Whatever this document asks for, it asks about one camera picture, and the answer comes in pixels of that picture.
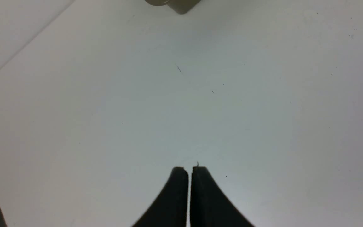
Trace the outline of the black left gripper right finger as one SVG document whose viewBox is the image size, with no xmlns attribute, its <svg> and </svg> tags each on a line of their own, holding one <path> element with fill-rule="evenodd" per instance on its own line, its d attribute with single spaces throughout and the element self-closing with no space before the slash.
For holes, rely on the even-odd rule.
<svg viewBox="0 0 363 227">
<path fill-rule="evenodd" d="M 190 199 L 192 227 L 252 227 L 218 187 L 209 170 L 193 167 Z"/>
</svg>

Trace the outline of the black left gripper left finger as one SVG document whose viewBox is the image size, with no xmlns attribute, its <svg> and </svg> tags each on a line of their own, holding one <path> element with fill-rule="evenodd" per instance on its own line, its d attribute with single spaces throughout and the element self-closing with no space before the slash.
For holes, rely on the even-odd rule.
<svg viewBox="0 0 363 227">
<path fill-rule="evenodd" d="M 185 227 L 187 223 L 188 172 L 174 167 L 159 195 L 134 227 Z"/>
</svg>

